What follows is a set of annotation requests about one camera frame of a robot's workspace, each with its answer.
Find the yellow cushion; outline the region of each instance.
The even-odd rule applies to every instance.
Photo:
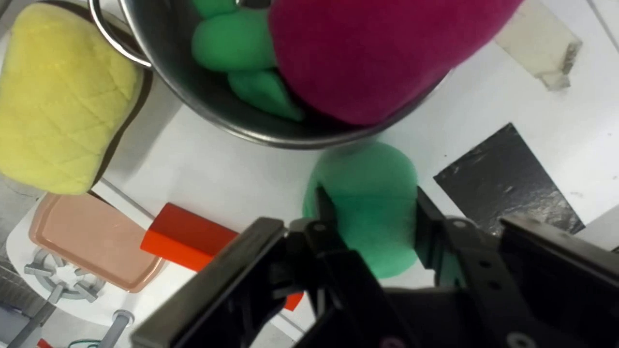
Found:
[[[87,192],[139,87],[141,70],[89,21],[25,8],[0,76],[0,174],[58,195]]]

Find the stainless steel bowl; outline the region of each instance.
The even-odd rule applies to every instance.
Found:
[[[350,128],[329,122],[325,116],[296,124],[238,101],[228,89],[224,76],[211,74],[193,62],[191,33],[199,18],[191,10],[191,0],[120,0],[124,16],[143,52],[133,52],[116,43],[114,33],[108,31],[100,20],[98,0],[89,0],[89,6],[102,37],[135,64],[153,68],[199,116],[234,136],[273,147],[321,149],[379,134],[418,108],[433,89],[410,101],[383,124],[371,128]]]

